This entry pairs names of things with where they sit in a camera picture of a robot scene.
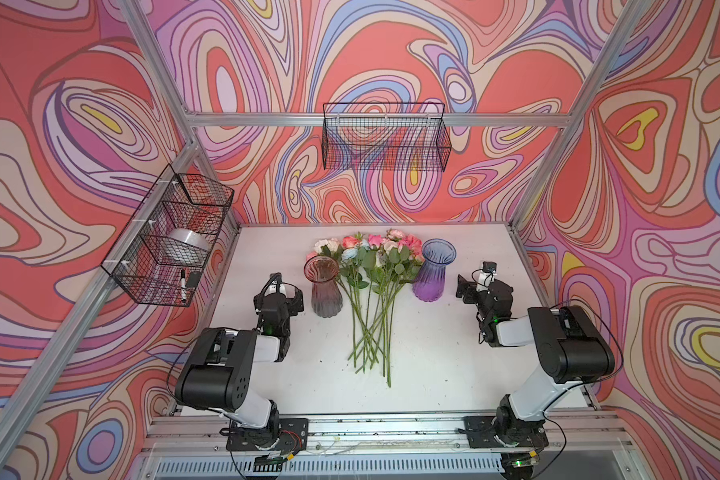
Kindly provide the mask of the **purple glass vase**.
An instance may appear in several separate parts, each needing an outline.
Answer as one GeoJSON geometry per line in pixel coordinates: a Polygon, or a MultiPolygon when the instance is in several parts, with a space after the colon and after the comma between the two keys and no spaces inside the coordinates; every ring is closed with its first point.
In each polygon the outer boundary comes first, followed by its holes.
{"type": "Polygon", "coordinates": [[[423,302],[434,302],[443,295],[446,269],[456,260],[457,251],[449,241],[433,238],[423,244],[422,255],[424,263],[413,284],[413,293],[423,302]]]}

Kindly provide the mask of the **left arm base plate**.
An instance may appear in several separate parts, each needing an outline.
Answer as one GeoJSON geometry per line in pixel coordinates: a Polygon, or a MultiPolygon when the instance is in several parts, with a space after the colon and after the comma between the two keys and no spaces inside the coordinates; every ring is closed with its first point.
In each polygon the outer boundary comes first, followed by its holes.
{"type": "Polygon", "coordinates": [[[307,447],[309,420],[294,417],[270,421],[262,429],[243,428],[234,422],[222,428],[219,434],[226,438],[226,449],[231,452],[280,452],[296,454],[307,447]]]}

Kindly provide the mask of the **pink carnation stem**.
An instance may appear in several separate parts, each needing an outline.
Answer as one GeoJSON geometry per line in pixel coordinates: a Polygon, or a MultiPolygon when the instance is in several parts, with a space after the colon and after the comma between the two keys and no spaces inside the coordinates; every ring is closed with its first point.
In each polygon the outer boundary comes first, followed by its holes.
{"type": "Polygon", "coordinates": [[[383,327],[387,337],[391,334],[391,323],[395,298],[402,287],[411,284],[417,277],[424,262],[423,241],[400,229],[389,229],[382,244],[385,261],[383,327]]]}

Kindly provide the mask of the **white rose stem on table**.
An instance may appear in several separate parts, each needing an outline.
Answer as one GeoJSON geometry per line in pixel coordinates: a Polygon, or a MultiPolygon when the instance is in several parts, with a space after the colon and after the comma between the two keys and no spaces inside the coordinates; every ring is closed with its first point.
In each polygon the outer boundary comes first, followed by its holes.
{"type": "Polygon", "coordinates": [[[313,247],[317,256],[330,258],[337,266],[338,276],[336,282],[338,287],[347,296],[350,303],[353,327],[353,348],[350,359],[357,362],[363,353],[362,346],[362,320],[360,295],[361,290],[367,286],[363,275],[360,272],[360,264],[357,255],[359,254],[359,238],[350,236],[347,241],[338,238],[318,240],[313,247]]]}

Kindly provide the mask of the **red pink rose stem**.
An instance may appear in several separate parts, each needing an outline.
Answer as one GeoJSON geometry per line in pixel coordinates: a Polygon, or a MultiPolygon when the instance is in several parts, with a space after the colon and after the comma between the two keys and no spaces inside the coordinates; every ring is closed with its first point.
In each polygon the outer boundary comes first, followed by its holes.
{"type": "Polygon", "coordinates": [[[360,288],[359,284],[362,280],[362,275],[359,273],[358,254],[359,247],[361,246],[361,238],[357,235],[345,236],[342,239],[342,252],[341,252],[341,268],[340,273],[342,274],[341,285],[344,288],[345,293],[348,296],[351,306],[352,314],[352,353],[350,358],[353,361],[353,366],[358,366],[358,335],[359,335],[359,324],[362,319],[360,310],[360,288]]]}

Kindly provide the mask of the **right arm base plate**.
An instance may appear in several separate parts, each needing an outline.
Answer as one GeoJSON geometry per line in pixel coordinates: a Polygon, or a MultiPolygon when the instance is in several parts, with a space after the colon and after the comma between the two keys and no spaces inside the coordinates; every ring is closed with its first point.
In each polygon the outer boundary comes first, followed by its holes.
{"type": "Polygon", "coordinates": [[[466,416],[463,433],[473,449],[510,448],[543,450],[549,440],[543,421],[527,422],[510,417],[466,416]]]}

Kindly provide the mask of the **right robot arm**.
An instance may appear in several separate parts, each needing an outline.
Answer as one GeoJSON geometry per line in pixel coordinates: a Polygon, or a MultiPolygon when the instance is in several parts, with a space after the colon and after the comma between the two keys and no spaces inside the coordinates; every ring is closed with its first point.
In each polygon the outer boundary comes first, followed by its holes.
{"type": "Polygon", "coordinates": [[[597,383],[616,370],[614,353],[583,308],[531,307],[511,316],[513,288],[485,274],[457,277],[456,297],[477,307],[480,341],[493,348],[535,348],[539,366],[521,387],[505,395],[492,417],[469,416],[464,433],[472,448],[549,445],[547,411],[570,390],[597,383]]]}

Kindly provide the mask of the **blue white rose stem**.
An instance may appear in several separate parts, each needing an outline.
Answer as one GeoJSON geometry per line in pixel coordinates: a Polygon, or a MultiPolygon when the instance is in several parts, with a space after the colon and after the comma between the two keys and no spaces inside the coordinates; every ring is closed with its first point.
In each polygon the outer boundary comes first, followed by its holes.
{"type": "Polygon", "coordinates": [[[350,359],[356,373],[365,372],[368,365],[374,364],[374,354],[370,346],[370,333],[367,324],[367,308],[363,306],[364,291],[370,283],[363,275],[364,259],[368,249],[360,246],[350,247],[342,252],[342,283],[350,300],[352,313],[352,352],[350,359]]]}

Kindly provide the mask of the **pink grey glass vase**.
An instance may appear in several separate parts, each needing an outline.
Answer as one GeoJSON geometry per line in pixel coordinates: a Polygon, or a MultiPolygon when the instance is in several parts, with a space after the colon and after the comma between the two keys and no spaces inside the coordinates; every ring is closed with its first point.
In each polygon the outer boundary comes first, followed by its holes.
{"type": "Polygon", "coordinates": [[[337,283],[339,264],[329,256],[316,255],[303,268],[305,278],[312,285],[311,307],[320,318],[332,318],[343,307],[343,297],[337,283]]]}

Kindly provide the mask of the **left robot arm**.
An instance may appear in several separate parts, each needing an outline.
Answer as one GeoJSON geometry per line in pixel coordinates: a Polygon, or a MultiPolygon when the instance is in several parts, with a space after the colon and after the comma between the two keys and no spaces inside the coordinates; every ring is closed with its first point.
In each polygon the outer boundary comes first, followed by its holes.
{"type": "Polygon", "coordinates": [[[290,348],[291,318],[304,311],[302,291],[273,273],[253,297],[253,329],[204,329],[175,385],[178,404],[228,420],[221,430],[227,449],[281,451],[294,455],[307,443],[308,422],[283,422],[275,401],[252,387],[256,363],[282,362],[290,348]]]}

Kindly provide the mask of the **black marker pen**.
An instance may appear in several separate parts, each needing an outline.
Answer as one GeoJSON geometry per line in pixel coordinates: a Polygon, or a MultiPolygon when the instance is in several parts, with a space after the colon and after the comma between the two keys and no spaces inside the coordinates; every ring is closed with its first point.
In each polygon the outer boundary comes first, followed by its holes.
{"type": "Polygon", "coordinates": [[[188,303],[187,274],[185,269],[180,271],[180,296],[182,304],[188,303]]]}

